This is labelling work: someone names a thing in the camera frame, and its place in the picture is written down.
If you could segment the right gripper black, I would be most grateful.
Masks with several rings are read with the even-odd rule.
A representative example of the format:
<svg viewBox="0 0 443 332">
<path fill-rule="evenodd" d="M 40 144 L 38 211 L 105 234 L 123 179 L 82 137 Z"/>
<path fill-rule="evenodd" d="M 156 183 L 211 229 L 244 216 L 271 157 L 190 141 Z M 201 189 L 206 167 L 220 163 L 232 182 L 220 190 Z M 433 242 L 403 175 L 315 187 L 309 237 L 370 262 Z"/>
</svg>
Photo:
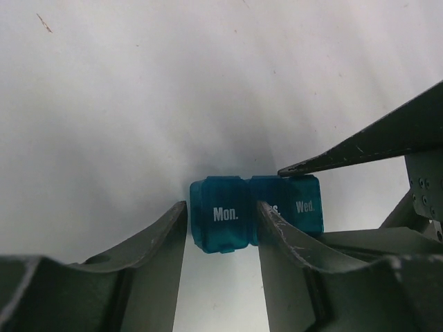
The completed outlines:
<svg viewBox="0 0 443 332">
<path fill-rule="evenodd" d="M 405 156 L 411 192 L 405 194 L 381 226 L 326 232 L 321 242 L 354 258 L 440 255 L 442 242 L 435 237 L 428 219 L 442 221 L 441 147 L 439 82 L 326 152 L 280 169 L 278 176 L 294 177 Z"/>
</svg>

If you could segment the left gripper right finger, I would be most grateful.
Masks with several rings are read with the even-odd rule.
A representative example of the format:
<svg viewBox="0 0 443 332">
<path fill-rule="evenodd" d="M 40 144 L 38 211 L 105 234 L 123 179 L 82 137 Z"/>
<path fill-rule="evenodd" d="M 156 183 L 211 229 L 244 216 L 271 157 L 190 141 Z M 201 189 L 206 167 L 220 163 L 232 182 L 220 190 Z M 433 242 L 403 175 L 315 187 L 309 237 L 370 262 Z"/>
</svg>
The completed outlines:
<svg viewBox="0 0 443 332">
<path fill-rule="evenodd" d="M 257 209 L 271 331 L 442 330 L 442 254 L 354 258 Z"/>
</svg>

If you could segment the teal weekly pill organizer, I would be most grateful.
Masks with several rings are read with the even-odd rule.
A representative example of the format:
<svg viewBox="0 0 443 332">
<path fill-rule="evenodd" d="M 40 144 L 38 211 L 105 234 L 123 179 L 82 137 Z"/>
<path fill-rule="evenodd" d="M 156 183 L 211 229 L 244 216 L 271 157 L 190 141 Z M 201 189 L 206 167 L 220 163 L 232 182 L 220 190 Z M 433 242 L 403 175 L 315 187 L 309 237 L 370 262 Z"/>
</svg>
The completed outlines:
<svg viewBox="0 0 443 332">
<path fill-rule="evenodd" d="M 195 245 L 207 254 L 256 246 L 260 201 L 311 236 L 324 231 L 320 183 L 313 175 L 209 176 L 190 185 L 190 227 Z"/>
</svg>

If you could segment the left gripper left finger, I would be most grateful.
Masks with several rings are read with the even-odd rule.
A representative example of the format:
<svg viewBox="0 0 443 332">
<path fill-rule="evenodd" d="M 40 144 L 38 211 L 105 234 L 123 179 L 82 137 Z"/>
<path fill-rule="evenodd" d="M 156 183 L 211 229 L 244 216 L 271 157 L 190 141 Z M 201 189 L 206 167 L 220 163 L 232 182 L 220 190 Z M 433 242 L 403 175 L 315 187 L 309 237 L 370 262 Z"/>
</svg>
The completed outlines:
<svg viewBox="0 0 443 332">
<path fill-rule="evenodd" d="M 81 264 L 1 258 L 2 331 L 171 331 L 188 225 L 174 204 L 144 230 Z"/>
</svg>

